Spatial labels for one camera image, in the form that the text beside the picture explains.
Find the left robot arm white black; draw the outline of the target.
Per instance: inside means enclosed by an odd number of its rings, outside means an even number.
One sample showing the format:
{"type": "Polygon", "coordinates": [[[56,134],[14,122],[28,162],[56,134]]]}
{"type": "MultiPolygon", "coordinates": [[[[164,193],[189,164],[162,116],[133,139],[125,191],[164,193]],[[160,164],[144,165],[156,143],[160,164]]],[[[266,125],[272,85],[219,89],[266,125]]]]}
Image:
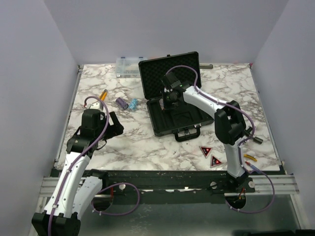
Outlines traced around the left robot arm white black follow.
{"type": "Polygon", "coordinates": [[[115,112],[105,114],[86,109],[81,125],[67,141],[63,170],[55,190],[42,213],[35,213],[31,223],[39,236],[76,236],[81,218],[93,197],[109,189],[105,172],[92,170],[85,181],[82,176],[99,141],[107,141],[123,133],[124,127],[115,112]]]}

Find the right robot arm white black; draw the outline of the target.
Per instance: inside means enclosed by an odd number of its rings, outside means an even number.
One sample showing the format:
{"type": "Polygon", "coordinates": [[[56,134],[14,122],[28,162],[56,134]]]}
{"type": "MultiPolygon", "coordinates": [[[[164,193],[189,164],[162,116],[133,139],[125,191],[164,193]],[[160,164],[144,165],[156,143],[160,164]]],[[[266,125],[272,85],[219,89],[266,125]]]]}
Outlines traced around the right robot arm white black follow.
{"type": "Polygon", "coordinates": [[[250,122],[253,120],[240,109],[236,101],[226,102],[215,98],[189,82],[181,82],[172,72],[161,79],[164,86],[164,107],[173,106],[178,101],[191,104],[207,113],[214,119],[215,135],[224,144],[227,159],[227,189],[233,193],[244,187],[249,173],[244,166],[242,144],[245,138],[246,123],[244,117],[250,122]]]}

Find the black poker set case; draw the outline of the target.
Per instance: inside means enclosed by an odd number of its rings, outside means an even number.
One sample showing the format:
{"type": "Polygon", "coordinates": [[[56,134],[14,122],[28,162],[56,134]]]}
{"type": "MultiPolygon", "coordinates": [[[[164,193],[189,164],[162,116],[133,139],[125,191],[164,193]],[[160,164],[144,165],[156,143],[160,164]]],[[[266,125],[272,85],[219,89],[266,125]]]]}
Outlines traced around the black poker set case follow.
{"type": "Polygon", "coordinates": [[[175,110],[161,110],[159,101],[164,92],[161,78],[170,68],[177,65],[192,67],[200,75],[198,52],[167,55],[138,64],[154,134],[158,137],[174,134],[176,141],[183,142],[199,137],[200,127],[212,124],[214,119],[196,106],[185,102],[175,110]]]}

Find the purple poker chip stack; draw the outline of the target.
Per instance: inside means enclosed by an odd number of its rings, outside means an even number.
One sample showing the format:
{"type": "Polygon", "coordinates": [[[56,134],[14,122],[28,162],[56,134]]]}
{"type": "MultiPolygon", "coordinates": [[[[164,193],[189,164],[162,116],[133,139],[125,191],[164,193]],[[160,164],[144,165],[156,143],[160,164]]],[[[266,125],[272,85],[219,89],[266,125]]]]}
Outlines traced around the purple poker chip stack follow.
{"type": "Polygon", "coordinates": [[[123,100],[121,97],[118,97],[116,99],[116,103],[123,109],[126,110],[128,108],[128,103],[123,100]]]}

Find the light blue poker chip stack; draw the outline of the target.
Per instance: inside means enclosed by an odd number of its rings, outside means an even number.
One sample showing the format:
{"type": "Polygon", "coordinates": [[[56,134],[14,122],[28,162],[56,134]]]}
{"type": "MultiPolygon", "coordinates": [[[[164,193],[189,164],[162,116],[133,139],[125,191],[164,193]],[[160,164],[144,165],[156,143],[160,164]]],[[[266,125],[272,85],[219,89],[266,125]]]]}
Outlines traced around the light blue poker chip stack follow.
{"type": "Polygon", "coordinates": [[[138,106],[138,100],[136,98],[132,99],[129,104],[129,109],[131,111],[135,111],[137,109],[137,106],[138,106]]]}

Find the dark metal cylinder rod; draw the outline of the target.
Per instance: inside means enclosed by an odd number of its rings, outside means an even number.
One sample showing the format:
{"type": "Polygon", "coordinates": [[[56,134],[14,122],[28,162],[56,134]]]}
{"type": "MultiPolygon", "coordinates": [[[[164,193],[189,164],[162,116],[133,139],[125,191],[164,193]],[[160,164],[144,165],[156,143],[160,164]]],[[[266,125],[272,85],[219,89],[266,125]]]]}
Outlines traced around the dark metal cylinder rod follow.
{"type": "Polygon", "coordinates": [[[213,69],[214,66],[212,64],[200,64],[199,68],[200,69],[213,69]]]}

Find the clear plastic organizer box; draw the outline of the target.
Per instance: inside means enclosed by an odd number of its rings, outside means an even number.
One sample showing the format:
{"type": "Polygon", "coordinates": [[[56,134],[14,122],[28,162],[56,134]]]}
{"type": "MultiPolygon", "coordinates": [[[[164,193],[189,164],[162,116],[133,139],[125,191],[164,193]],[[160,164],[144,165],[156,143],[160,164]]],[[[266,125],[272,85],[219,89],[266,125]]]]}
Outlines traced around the clear plastic organizer box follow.
{"type": "Polygon", "coordinates": [[[115,73],[117,78],[136,78],[140,76],[139,62],[146,57],[120,57],[116,59],[115,73]]]}

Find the upper triangular red black card box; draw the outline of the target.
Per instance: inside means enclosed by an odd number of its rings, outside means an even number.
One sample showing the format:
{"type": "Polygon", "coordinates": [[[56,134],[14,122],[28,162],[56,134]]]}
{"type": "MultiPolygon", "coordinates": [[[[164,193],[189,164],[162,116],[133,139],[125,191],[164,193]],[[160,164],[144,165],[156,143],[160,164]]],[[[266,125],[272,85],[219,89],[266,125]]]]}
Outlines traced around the upper triangular red black card box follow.
{"type": "Polygon", "coordinates": [[[208,158],[209,154],[210,154],[211,151],[212,151],[212,148],[211,148],[211,147],[204,147],[204,146],[200,146],[199,148],[200,148],[200,150],[202,151],[204,157],[205,157],[205,158],[208,158]]]}

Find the triangular red black card box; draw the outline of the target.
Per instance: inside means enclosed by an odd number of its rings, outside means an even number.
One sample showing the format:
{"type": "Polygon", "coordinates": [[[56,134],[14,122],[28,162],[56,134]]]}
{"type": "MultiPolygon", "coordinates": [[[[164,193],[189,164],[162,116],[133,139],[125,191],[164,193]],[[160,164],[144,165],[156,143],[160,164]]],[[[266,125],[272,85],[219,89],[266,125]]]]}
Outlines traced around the triangular red black card box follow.
{"type": "Polygon", "coordinates": [[[209,154],[210,154],[211,151],[212,151],[212,148],[211,148],[211,147],[204,147],[204,146],[200,146],[199,148],[200,148],[200,150],[202,151],[204,157],[205,157],[205,158],[208,158],[209,154]]]}
{"type": "Polygon", "coordinates": [[[221,164],[222,162],[217,157],[215,157],[214,155],[211,155],[211,164],[210,164],[211,168],[216,167],[221,164]]]}

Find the lower triangular red black card box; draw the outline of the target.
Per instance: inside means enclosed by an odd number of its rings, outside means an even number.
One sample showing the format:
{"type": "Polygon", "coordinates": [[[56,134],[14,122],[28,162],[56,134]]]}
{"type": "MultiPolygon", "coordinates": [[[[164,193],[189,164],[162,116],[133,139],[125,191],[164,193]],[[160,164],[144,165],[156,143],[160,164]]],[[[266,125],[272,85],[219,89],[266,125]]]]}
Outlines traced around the lower triangular red black card box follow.
{"type": "Polygon", "coordinates": [[[214,155],[211,155],[211,164],[210,164],[211,168],[216,167],[221,164],[222,162],[217,157],[215,157],[214,155]]]}

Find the small red blue screwdriver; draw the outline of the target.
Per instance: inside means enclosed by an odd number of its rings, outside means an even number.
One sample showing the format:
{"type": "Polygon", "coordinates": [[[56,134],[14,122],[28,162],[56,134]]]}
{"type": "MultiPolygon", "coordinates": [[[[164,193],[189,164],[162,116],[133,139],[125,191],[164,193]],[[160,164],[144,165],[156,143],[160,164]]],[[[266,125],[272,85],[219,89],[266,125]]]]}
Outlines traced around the small red blue screwdriver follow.
{"type": "Polygon", "coordinates": [[[260,169],[258,169],[258,168],[257,168],[255,165],[253,165],[252,163],[246,161],[245,164],[246,164],[247,166],[249,166],[249,167],[252,169],[251,171],[247,170],[247,172],[248,172],[249,174],[252,174],[252,173],[254,173],[254,172],[260,173],[260,169]]]}

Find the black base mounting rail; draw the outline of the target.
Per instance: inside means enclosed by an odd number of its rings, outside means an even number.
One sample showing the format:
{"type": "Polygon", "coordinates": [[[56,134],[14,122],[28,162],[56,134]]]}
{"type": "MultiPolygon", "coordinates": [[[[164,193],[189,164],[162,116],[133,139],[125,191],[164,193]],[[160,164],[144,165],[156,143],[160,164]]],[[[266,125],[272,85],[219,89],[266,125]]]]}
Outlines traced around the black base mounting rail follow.
{"type": "Polygon", "coordinates": [[[132,205],[140,195],[140,204],[223,204],[227,197],[269,195],[280,193],[288,186],[283,171],[250,174],[239,181],[232,180],[226,171],[104,171],[83,172],[82,180],[100,177],[105,187],[127,182],[124,190],[115,186],[114,202],[132,205]]]}

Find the yellow handled pliers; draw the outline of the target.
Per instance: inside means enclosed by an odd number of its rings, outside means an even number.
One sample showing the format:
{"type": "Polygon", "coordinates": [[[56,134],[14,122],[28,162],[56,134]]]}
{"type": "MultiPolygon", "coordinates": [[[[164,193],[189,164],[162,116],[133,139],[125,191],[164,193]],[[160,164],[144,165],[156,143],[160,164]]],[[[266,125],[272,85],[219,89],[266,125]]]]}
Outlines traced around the yellow handled pliers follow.
{"type": "Polygon", "coordinates": [[[244,157],[247,158],[247,159],[250,159],[250,160],[252,160],[254,162],[257,162],[257,159],[255,157],[251,156],[251,155],[244,154],[244,157]]]}

